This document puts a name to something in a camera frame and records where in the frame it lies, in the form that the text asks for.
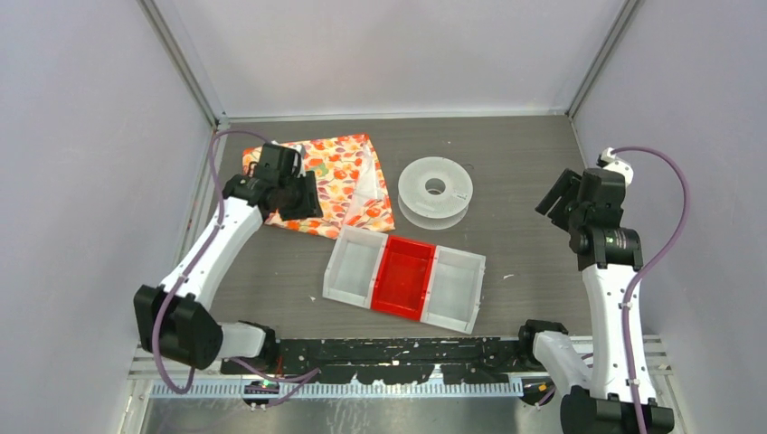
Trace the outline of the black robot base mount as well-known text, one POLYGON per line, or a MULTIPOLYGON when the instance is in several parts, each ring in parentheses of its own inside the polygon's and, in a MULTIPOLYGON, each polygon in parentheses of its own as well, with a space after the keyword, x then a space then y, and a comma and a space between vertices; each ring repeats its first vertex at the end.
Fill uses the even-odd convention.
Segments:
POLYGON ((315 381, 364 385, 424 383, 440 373, 445 383, 491 384, 508 373, 542 373, 515 338, 283 339, 264 359, 248 359, 267 373, 298 376, 318 368, 315 381))

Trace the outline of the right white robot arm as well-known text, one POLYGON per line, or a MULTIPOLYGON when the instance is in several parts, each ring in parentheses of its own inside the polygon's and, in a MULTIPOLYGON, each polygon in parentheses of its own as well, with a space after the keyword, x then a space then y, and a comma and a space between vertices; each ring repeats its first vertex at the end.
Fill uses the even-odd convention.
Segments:
POLYGON ((674 411, 658 403, 646 364, 644 262, 638 233, 621 225, 626 192, 620 173, 566 169, 535 208, 569 234, 591 311, 590 360, 561 323, 529 319, 519 329, 516 359, 528 371, 548 372, 561 396, 564 433, 670 433, 676 426, 674 411))

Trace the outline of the white perforated cable spool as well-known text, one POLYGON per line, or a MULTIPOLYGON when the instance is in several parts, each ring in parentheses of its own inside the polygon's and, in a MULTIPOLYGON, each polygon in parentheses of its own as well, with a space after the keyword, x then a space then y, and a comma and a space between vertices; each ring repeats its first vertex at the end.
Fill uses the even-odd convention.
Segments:
POLYGON ((402 170, 397 202, 410 223, 441 231, 464 218, 473 193, 473 182, 462 165, 445 157, 427 156, 402 170))

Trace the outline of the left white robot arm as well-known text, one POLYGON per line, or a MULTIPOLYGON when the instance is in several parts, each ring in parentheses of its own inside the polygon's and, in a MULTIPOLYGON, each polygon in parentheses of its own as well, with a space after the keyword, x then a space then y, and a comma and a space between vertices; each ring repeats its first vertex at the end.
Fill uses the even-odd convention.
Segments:
POLYGON ((317 179, 305 169, 305 155, 302 145, 265 144, 245 174, 223 185, 222 202, 179 265, 134 296, 145 351, 199 370, 231 357, 241 357, 257 374, 276 366, 273 330, 248 321, 219 323, 209 309, 241 248, 273 213, 284 221, 321 216, 317 179))

